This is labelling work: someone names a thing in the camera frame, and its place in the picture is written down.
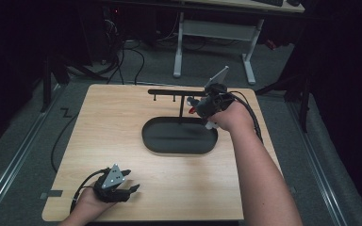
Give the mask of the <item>person's left hand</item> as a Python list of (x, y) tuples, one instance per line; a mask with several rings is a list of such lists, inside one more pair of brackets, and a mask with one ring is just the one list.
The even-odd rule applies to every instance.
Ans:
[(92, 188), (84, 188), (78, 198), (72, 214), (87, 222), (100, 217), (106, 210), (115, 205), (115, 202), (100, 201)]

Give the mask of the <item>metal floor rail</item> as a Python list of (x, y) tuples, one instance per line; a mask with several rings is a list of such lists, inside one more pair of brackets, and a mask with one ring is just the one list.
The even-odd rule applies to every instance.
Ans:
[(54, 88), (51, 90), (52, 92), (52, 100), (51, 102), (42, 108), (42, 111), (39, 111), (38, 117), (34, 120), (32, 126), (28, 130), (27, 134), (25, 135), (22, 143), (18, 147), (17, 151), (14, 153), (8, 166), (6, 167), (5, 171), (0, 176), (0, 203), (4, 199), (8, 189), (10, 188), (12, 182), (16, 178), (20, 168), (22, 167), (23, 163), (25, 162), (28, 154), (30, 153), (30, 148), (32, 143), (35, 140), (35, 137), (41, 130), (45, 119), (47, 118), (50, 110), (53, 107), (53, 104), (57, 101), (57, 99), (62, 94), (63, 90), (66, 89), (65, 85), (55, 85)]
[(316, 155), (314, 146), (309, 138), (309, 135), (307, 132), (304, 131), (300, 124), (298, 107), (296, 106), (296, 104), (291, 103), (286, 103), (286, 106), (292, 117), (292, 120), (294, 121), (294, 124), (297, 126), (300, 137), (303, 140), (309, 166), (312, 170), (320, 194), (325, 203), (327, 211), (334, 223), (334, 226), (348, 226), (346, 218), (344, 217), (344, 214), (340, 209), (334, 189), (331, 187), (325, 175), (325, 172), (321, 166), (319, 158)]

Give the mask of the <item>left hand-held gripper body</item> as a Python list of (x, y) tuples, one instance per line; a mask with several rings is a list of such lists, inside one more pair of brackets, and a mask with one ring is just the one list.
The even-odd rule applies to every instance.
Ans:
[(102, 202), (127, 202), (130, 198), (128, 189), (119, 189), (125, 181), (121, 169), (117, 164), (103, 170), (103, 175), (98, 178), (93, 186), (96, 197)]

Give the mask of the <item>white desk with metal legs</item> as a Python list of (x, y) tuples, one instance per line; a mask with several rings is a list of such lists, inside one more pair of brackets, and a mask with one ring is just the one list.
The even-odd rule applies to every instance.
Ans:
[[(250, 9), (255, 12), (286, 13), (287, 15), (303, 14), (305, 8), (302, 4), (298, 7), (291, 6), (284, 0), (282, 7), (262, 4), (252, 0), (177, 0), (181, 7), (229, 7), (235, 9)], [(264, 18), (257, 19), (255, 25), (231, 24), (230, 22), (210, 22), (203, 19), (185, 19), (184, 13), (179, 13), (177, 48), (174, 58), (173, 76), (179, 78), (182, 73), (183, 39), (185, 36), (213, 38), (222, 40), (248, 41), (250, 46), (246, 53), (241, 55), (247, 81), (255, 84), (255, 75), (252, 69), (251, 57), (257, 40), (265, 22)]]

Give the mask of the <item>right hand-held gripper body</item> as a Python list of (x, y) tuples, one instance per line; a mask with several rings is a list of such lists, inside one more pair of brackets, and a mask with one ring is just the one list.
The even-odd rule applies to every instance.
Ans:
[(205, 114), (205, 119), (213, 116), (217, 112), (225, 110), (233, 101), (227, 91), (227, 86), (223, 83), (228, 71), (229, 67), (225, 66), (211, 77), (204, 86), (206, 96), (197, 105), (197, 108)]

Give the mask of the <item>person's right hand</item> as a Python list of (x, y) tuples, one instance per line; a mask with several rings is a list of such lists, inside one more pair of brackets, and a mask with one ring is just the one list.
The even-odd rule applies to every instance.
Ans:
[(214, 114), (208, 120), (233, 134), (255, 130), (252, 117), (238, 101), (234, 101), (226, 110)]

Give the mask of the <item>black keyboard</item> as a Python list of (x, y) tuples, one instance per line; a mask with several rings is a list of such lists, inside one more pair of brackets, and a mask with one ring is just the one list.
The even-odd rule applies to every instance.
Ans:
[(262, 4), (267, 4), (275, 7), (282, 7), (284, 0), (252, 0)]

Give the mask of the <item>black metal stand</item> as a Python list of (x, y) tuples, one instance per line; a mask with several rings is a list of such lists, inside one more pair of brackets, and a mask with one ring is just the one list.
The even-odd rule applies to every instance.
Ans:
[(64, 58), (60, 55), (48, 56), (43, 61), (41, 112), (46, 112), (52, 102), (52, 77), (60, 85), (67, 85), (70, 82)]
[(284, 100), (286, 102), (298, 103), (300, 105), (298, 111), (298, 123), (301, 129), (306, 133), (310, 85), (310, 74), (300, 73), (289, 77), (280, 78), (275, 83), (272, 83), (265, 88), (256, 90), (255, 94), (264, 95), (272, 90), (284, 90)]

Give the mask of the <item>dark computer tower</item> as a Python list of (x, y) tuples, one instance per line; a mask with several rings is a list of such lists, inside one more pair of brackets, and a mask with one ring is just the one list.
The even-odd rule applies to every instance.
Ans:
[(120, 9), (115, 7), (102, 7), (105, 34), (107, 37), (107, 60), (113, 61), (123, 44), (123, 29)]

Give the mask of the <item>black hook rack with tray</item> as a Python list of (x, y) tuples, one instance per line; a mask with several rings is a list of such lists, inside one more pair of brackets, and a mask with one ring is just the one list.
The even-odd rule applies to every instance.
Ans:
[(146, 148), (158, 154), (206, 154), (211, 152), (218, 141), (216, 129), (206, 129), (201, 118), (184, 117), (184, 102), (187, 97), (204, 97), (203, 91), (149, 89), (148, 93), (181, 97), (177, 117), (154, 117), (142, 129), (142, 141)]

